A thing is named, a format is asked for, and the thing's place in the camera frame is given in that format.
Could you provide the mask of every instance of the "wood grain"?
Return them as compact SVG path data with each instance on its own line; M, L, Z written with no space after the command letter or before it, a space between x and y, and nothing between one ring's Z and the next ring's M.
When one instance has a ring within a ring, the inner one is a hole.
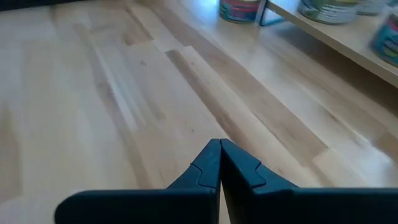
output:
M217 7L0 12L0 223L53 223L81 190L167 187L211 138L302 187L398 186L396 88L292 24Z

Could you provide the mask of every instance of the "paint can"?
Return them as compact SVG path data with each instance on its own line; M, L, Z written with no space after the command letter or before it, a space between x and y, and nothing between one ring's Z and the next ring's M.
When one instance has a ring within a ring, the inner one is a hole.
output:
M365 0L359 5L358 14L364 16L376 16L387 5L387 0Z
M353 21L362 0L301 0L298 11L303 16L324 24L346 24Z
M383 23L371 47L380 58L398 67L398 11L393 12Z
M230 22L256 21L260 0L220 0L220 17Z

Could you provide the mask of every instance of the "black plastic object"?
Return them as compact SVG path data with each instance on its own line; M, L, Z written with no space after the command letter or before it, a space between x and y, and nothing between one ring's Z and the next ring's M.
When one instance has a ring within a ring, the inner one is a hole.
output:
M398 223L398 189L301 189L227 139L167 189L82 192L55 223L218 223L220 178L231 223Z
M93 190L64 200L56 224L218 223L221 146L211 140L164 190Z
M49 6L81 0L1 0L0 11L22 9L26 7Z

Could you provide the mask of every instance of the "wooden shelf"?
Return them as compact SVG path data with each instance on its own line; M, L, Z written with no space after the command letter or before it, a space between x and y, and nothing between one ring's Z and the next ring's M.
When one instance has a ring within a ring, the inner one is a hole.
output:
M380 59L369 47L371 39L389 15L390 8L386 8L379 16L358 16L349 24L333 26L302 16L297 12L299 2L300 0L270 0L268 8L398 87L398 68Z

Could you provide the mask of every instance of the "can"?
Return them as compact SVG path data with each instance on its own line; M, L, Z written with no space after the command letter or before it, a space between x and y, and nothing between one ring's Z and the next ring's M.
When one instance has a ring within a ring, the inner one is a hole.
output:
M386 62L398 67L398 12L392 13L374 36L371 47Z
M387 0L365 0L359 5L358 14L364 16L376 16L387 5Z
M360 3L361 0L301 0L298 11L324 24L346 24L355 19Z
M220 0L220 17L230 22L256 21L260 0Z

